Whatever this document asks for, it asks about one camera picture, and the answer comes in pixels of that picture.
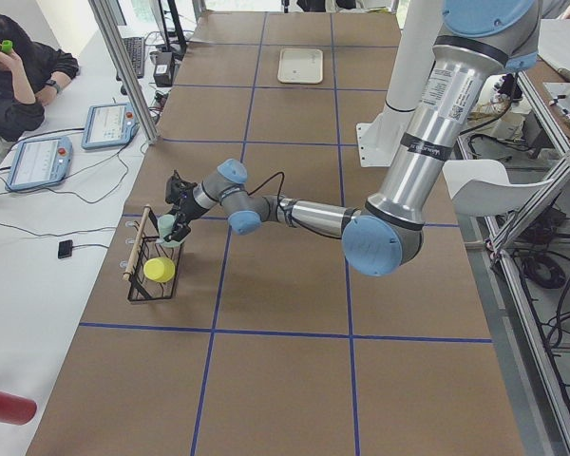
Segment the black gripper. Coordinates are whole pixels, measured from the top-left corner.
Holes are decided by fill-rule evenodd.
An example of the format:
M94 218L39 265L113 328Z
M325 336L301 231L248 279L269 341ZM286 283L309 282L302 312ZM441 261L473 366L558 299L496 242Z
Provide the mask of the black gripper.
M169 242L182 243L190 234L187 225L190 219L196 219L200 210L194 199L196 182L175 182L169 185L168 203L172 205L170 214L161 216L161 238Z

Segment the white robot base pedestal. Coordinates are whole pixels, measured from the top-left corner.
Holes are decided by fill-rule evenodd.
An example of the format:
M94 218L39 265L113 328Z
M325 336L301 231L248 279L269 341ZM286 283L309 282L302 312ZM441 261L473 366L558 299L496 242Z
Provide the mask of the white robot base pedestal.
M442 6L438 0L409 3L384 108L371 123L356 126L363 167L388 167L394 159L433 67L432 46L443 24Z

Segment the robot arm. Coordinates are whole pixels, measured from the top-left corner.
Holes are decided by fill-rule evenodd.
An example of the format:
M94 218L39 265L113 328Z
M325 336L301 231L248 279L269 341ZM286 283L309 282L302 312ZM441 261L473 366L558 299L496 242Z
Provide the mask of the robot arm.
M366 276L384 276L412 260L423 243L422 210L488 77L536 62L539 1L445 1L442 26L424 90L379 190L361 209L281 195L253 197L247 170L229 159L201 183L173 174L160 217L163 243L181 243L191 221L220 205L232 230L254 232L266 221L338 238L348 263Z

